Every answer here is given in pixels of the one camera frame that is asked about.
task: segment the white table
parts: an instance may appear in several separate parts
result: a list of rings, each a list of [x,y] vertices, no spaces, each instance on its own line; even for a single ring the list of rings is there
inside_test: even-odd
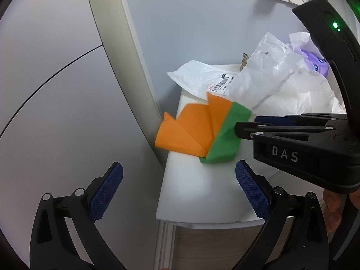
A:
[[[239,72],[239,65],[217,67]],[[178,115],[188,103],[206,102],[182,90]],[[289,194],[297,195],[313,191],[322,200],[323,189],[254,160],[252,141],[243,139],[231,162],[202,164],[198,157],[170,151],[156,218],[198,229],[262,224],[263,219],[256,216],[235,178],[235,165],[241,159],[245,159],[255,173],[265,176],[272,186],[281,186]]]

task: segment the silver screw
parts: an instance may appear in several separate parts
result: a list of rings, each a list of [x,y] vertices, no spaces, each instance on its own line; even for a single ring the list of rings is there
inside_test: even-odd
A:
[[[278,195],[282,195],[282,194],[284,194],[284,189],[281,188],[281,187],[276,187],[276,188],[274,189],[274,192],[275,192],[276,194],[278,194]]]
[[[315,193],[313,193],[313,192],[309,192],[307,195],[308,195],[308,197],[309,197],[310,199],[312,199],[312,200],[315,200],[315,199],[316,199],[316,195],[315,195]]]
[[[85,193],[84,189],[77,189],[75,191],[76,196],[82,196]]]
[[[43,194],[43,200],[44,201],[49,200],[49,199],[50,199],[50,194],[49,193]]]

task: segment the green paper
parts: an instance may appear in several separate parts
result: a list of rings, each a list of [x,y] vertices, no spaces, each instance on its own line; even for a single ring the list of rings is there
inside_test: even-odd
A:
[[[250,110],[238,103],[233,103],[206,158],[199,157],[201,163],[233,160],[238,153],[241,142],[241,139],[235,134],[235,124],[237,122],[247,122],[250,117]]]

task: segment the barcode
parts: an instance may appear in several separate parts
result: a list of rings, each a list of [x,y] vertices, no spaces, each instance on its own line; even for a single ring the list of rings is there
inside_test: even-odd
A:
[[[223,86],[229,80],[228,76],[224,76],[223,80],[212,88],[213,92],[218,92],[220,87]]]

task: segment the human hand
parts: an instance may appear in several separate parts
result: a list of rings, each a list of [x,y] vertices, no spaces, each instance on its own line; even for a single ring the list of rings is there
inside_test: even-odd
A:
[[[342,196],[337,193],[324,190],[323,198],[326,203],[324,210],[324,219],[326,230],[328,233],[336,230],[341,223],[341,212],[339,206],[342,200]],[[349,194],[350,201],[357,208],[360,209],[360,190]]]

